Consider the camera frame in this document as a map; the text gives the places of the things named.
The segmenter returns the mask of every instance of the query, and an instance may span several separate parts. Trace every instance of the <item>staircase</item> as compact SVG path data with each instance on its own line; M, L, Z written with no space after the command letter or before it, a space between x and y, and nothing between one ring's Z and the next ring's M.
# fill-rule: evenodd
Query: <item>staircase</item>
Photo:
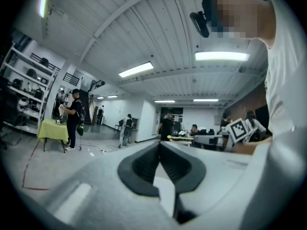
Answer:
M79 96L80 96L80 100L82 101L82 105L84 106L84 109L85 109L84 124L91 125L92 122L90 118L90 109L88 105L88 92L79 90Z

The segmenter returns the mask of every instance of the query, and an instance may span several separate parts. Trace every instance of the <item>yellow tablecloth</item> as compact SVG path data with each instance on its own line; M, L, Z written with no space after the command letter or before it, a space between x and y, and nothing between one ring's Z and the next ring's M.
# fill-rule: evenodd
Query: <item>yellow tablecloth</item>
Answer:
M54 140L63 140L64 143L67 143L68 132L66 123L57 125L54 119L47 118L43 120L40 124L37 138L39 138L42 142L44 141L44 138L48 138Z

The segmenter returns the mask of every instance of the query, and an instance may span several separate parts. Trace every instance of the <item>ceiling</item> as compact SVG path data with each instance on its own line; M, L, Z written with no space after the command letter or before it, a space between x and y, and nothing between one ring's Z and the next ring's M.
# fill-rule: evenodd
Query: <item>ceiling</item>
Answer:
M189 14L202 0L49 0L45 42L51 50L74 56L84 70L130 94L155 100L218 98L225 107L262 82L267 50L259 40L202 38ZM196 61L197 51L249 53L247 62ZM118 74L150 61L154 69L121 78Z

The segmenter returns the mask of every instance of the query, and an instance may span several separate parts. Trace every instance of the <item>sneaker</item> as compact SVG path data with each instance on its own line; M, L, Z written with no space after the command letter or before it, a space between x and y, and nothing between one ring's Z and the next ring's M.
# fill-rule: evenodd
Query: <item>sneaker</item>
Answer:
M71 148L71 147L67 147L65 148L66 151L72 151L72 150L75 150L75 148Z

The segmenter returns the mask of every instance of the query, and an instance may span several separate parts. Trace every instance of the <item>shelf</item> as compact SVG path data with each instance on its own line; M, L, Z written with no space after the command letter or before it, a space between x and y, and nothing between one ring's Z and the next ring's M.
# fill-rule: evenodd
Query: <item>shelf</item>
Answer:
M4 123L7 126L10 126L10 127L16 128L16 129L22 129L23 131L28 132L28 133L32 133L32 134L37 134L37 131L38 131L38 128L35 125L27 124L27 125L24 125L24 126L14 126L14 125L9 124L7 122L4 122Z
M44 83L42 83L42 82L40 82L40 81L37 81L37 80L34 79L34 78L31 78L30 76L28 76L28 75L22 73L21 71L17 70L16 68L14 68L14 67L12 67L12 66L10 66L8 63L4 63L4 65L5 65L6 67L8 67L9 69L13 70L14 72L18 73L19 75L21 75L21 76L23 76L23 77L29 79L30 81L35 82L35 83L37 83L37 84L39 84L39 85L41 85L41 86L47 88L47 85L46 85L46 84L44 84Z
M17 92L17 93L19 93L19 94L22 94L23 96L28 97L28 98L30 98L30 99L32 99L32 100L35 100L35 101L37 101L37 102L39 102L39 103L43 103L42 100L37 99L37 98L33 97L32 95L27 94L27 93L24 92L24 91L18 90L18 89L16 89L16 88L12 87L12 86L10 86L9 89L14 90L15 92Z
M28 66L25 66L27 68L31 68L33 70L38 70L40 71L40 75L47 77L48 79L52 79L53 78L53 70L48 69L47 67L43 66L42 64L38 63L37 61L31 59L30 57L26 56L25 54L23 54L22 52L18 51L16 48L12 48L12 51L14 51L15 53L18 54L19 59L24 61L25 63L28 64Z
M24 110L24 114L39 119L39 112L33 111L33 110L29 109L29 108L26 108Z

